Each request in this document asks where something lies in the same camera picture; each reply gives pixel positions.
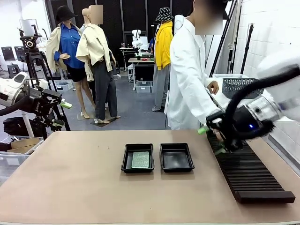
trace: gray mesh basket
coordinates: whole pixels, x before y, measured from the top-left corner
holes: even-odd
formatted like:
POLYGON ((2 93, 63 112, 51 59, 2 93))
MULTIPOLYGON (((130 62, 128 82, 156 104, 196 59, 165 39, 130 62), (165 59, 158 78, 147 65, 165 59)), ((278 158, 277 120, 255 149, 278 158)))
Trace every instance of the gray mesh basket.
MULTIPOLYGON (((241 79, 232 79, 232 78, 225 78, 223 79, 223 88, 222 93, 227 98, 233 98, 233 96, 241 89, 243 89, 245 86, 247 86, 250 83, 253 83, 254 81, 257 81, 257 79, 252 78, 241 78, 241 79)), ((264 89, 259 89, 256 91, 253 91, 249 95, 247 95, 246 99, 253 99, 258 96, 260 96, 263 93, 264 89)))

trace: gray pants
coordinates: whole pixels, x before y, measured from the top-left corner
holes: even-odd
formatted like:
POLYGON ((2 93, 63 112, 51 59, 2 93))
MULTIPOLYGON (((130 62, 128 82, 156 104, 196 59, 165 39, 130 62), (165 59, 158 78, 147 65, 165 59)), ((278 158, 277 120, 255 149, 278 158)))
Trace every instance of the gray pants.
POLYGON ((167 93, 170 80, 170 64, 162 70, 158 70, 157 65, 154 65, 153 86, 155 91, 155 106, 152 111, 159 111, 161 107, 165 107, 167 93))
POLYGON ((111 117, 118 115, 116 84, 112 72, 108 72, 105 60, 92 66, 96 89, 96 118, 105 119, 105 103, 108 103, 111 117))

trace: white lab coat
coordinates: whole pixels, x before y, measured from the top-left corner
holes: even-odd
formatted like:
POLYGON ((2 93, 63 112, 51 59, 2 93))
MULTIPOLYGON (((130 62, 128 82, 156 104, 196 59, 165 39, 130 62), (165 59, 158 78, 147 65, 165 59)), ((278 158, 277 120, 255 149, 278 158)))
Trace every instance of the white lab coat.
POLYGON ((212 79, 205 74, 204 37, 195 35, 195 27, 184 18, 170 46, 171 75, 167 106, 171 129, 198 129, 206 117, 219 109, 212 102, 206 87, 212 79))

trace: black ribbed rack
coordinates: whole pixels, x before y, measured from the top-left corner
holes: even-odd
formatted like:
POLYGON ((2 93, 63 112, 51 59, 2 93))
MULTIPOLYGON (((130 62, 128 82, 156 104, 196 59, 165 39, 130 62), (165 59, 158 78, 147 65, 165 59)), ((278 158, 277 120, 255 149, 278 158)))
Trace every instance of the black ribbed rack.
MULTIPOLYGON (((207 133, 214 152, 218 139, 207 133)), ((294 203, 295 195, 285 191, 251 147, 246 144, 234 153, 216 155, 236 201, 240 203, 294 203)))

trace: black shorts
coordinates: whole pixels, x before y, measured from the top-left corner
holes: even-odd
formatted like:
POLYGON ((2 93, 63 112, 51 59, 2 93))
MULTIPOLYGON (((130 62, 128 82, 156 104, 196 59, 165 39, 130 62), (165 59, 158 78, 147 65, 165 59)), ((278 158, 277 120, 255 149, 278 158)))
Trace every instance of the black shorts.
POLYGON ((86 77, 84 67, 80 68, 80 69, 75 69, 68 65, 66 65, 66 66, 67 66, 67 71, 70 73, 70 76, 71 76, 71 79, 73 82, 82 81, 86 77))

